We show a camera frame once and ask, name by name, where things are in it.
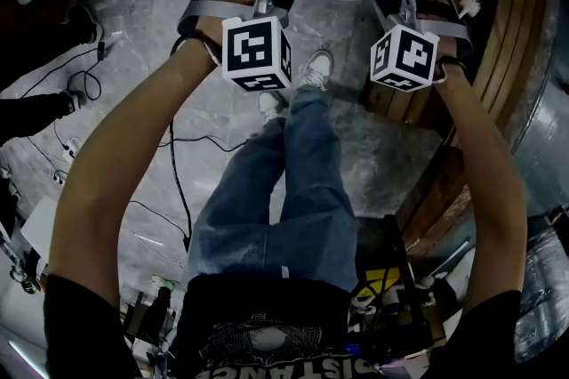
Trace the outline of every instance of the equipment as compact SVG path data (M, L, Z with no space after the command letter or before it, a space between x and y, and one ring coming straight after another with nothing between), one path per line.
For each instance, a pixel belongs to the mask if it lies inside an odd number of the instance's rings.
M373 82L412 92L444 81L437 78L436 65L459 64L472 53L469 31L460 19L453 0L374 0L373 5L386 35L372 47ZM448 21L420 20L417 14L436 15ZM440 37L454 37L458 60L437 61Z

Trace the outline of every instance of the fiducial marker cube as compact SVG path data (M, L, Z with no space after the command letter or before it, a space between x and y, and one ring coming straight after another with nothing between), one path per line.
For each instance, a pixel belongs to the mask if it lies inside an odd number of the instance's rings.
M372 47L373 82L410 93L431 86L439 37L397 25Z
M223 21L223 77L248 92L290 88L292 52L277 17Z

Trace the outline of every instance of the electrical cord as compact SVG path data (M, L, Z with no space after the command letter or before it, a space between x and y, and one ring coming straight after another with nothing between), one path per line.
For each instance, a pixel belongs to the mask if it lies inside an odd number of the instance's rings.
M166 218L163 214L160 214L159 212L155 212L154 210L152 210L151 208L148 208L147 206L145 206L143 203L139 202L138 200L131 200L129 202L129 204L137 204L139 206L142 206L143 208L146 208L147 210L149 210L151 213L155 214L156 216L160 216L162 219L164 219L166 222L170 223L172 226L174 226L176 229L178 229L182 235L185 237L187 237L188 235L186 235L186 232L184 232L184 229L182 227L180 227L178 224L170 221L168 218Z
M61 66L59 66L58 68L55 68L55 69L50 70L47 74L45 74L45 75L42 77L42 79L41 79L39 82L37 82L37 83L36 83L35 85L33 85L29 90L27 90L22 96L20 96L20 99L23 99L23 98L25 98L26 96L28 96L28 94L29 94L32 90L34 90L36 87L38 87L47 77L49 77L51 74L53 74L53 72L57 72L58 70L65 68L71 61L76 60L76 59L79 58L80 56L84 56L84 55L86 55L86 54L88 54L88 53L91 53L91 52L97 52L97 49L96 49L96 48L92 48L91 50L88 50L87 52L79 53L78 55L74 56L73 58L71 58L71 59L68 60L67 62L63 63L63 64L62 64Z
M60 136L57 134L57 126L55 125L56 123L57 123L57 119L53 121L53 131L55 132L55 138L58 140L58 142L61 144L61 146L65 149L66 145L63 144Z
M90 68L88 68L87 70L80 70L79 72L76 72L75 74L73 74L73 75L68 79L68 91L69 91L70 88L71 88L71 81L72 81L75 77L80 76L81 74L83 74L83 91L84 91L84 93L85 93L85 96L87 97L87 99L88 99L89 101L96 101L96 100L98 100L98 99L101 97L101 95L103 94L103 89L102 89L102 86L101 86L101 84L100 84L99 79L98 79L96 76L94 76L94 75L91 73L91 71L92 71L93 69L95 69L95 68L99 65L99 63L100 63L100 61L97 61L95 64L93 64L93 65L92 65ZM97 95L95 95L95 96L91 96L91 95L89 94L89 90L87 89L87 77L90 77L90 78L97 84L97 86L99 87L99 92L98 92Z
M133 231L129 230L129 232L132 233L132 235L140 241L140 243L146 248L148 249L151 253L156 254L158 257L162 258L164 261L171 263L172 265L178 265L182 270L184 270L184 262L183 261L171 261L170 259L168 259L165 255L160 254L156 249L152 249L150 246L148 246L146 243L144 243L144 240L140 237L138 237Z
M204 137L200 137L199 139L183 139L183 138L177 138L174 139L174 141L185 141L185 142L196 142L196 141L210 141L211 143L213 143L217 148L219 148L221 151L225 152L225 153L231 153L233 151L235 151L236 149L240 149L241 147L243 147L247 142L244 141L243 143L240 143L239 145L237 145L236 147L233 147L231 149L225 149L223 148L217 141L215 141L214 139L217 139L217 137L214 137L212 135L205 135ZM168 145L170 145L171 142L168 141L167 143L160 143L160 145L158 145L158 148L164 148L167 147Z
M170 51L171 57L176 53L176 51L178 50L180 45L182 45L182 43L185 40L186 40L186 38L183 36L180 36L180 37L178 37L178 39L176 39L176 42L174 43L172 50ZM174 180L176 181L176 187L178 188L178 192L180 193L181 203L184 205L184 210L186 211L186 216L188 217L189 235L184 238L184 246L186 247L186 251L188 251L189 250L189 240L191 239L191 236L192 236L192 215L189 212L188 202L186 202L186 196L184 195L184 190L181 187L180 178L178 177L178 168L176 167L176 149L174 146L176 139L174 138L174 120L172 120L172 122L170 123L169 130L170 130L170 156L172 159L172 169L173 169L173 173L174 173Z
M50 166L53 167L53 179L54 179L55 181L57 181L57 179L59 178L59 179L60 179L60 184L63 184L63 180L61 179L61 176L58 177L58 174L61 175L62 173L64 173L64 174L67 176L68 173L67 173L67 172L63 172L62 170L58 169L58 168L55 166L55 164L52 162L52 160L51 160L50 158L48 158L47 155L46 155L42 150L40 150L39 147L38 147L34 142L32 142L32 140L31 140L29 137L26 137L26 138L27 138L27 139L29 140L29 142L34 146L34 148L37 149L37 151L39 151L39 153L45 158L45 160L50 163Z

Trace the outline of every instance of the jeans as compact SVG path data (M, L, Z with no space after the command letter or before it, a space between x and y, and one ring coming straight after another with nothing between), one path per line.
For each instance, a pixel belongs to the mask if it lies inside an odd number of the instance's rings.
M200 274L262 274L350 292L357 283L357 223L340 166L325 95L302 87L288 118L266 123L231 159L192 231L182 282ZM270 194L283 171L283 212L269 225Z

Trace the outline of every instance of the floor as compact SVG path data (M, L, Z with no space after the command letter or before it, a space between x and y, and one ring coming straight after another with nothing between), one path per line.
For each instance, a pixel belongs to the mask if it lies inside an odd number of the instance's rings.
M108 58L96 69L102 83L102 96L76 114L58 121L62 140L85 141L91 131L125 95L156 69L167 57L176 38L176 25L188 0L83 0L92 5L106 28L112 45ZM286 35L293 47L296 80L309 55L318 48L333 53L335 93L357 94L364 85L369 49L379 36L379 25L368 2L297 0ZM3 97L25 92L50 68L68 60L83 48L63 55L49 67L22 78ZM92 64L92 55L70 64L36 89L52 93L62 89L74 72ZM357 96L331 99L333 124L342 138L342 174L347 192L358 215L381 217L394 213L413 187L440 140L432 132L372 116L354 100ZM258 130L262 117L257 95L241 92L225 82L220 73L209 76L188 99L176 117L176 134L199 137L211 134L220 142L234 146ZM50 156L62 150L49 128L34 138L35 144ZM190 211L196 219L205 201L219 182L229 155L209 142L177 146L182 186ZM61 187L50 178L45 159L26 140L14 140L0 151L0 159L15 175L22 211L29 214L42 196L57 198ZM63 170L68 165L53 160ZM180 197L172 177L170 154L160 149L136 194L148 205L183 229L188 227ZM278 219L284 198L280 182L273 194L271 217ZM137 233L157 244L136 238ZM136 290L151 292L150 276L160 274L179 279L185 251L180 233L170 224L143 208L131 205L123 222L119 243L119 269L122 294L133 298Z

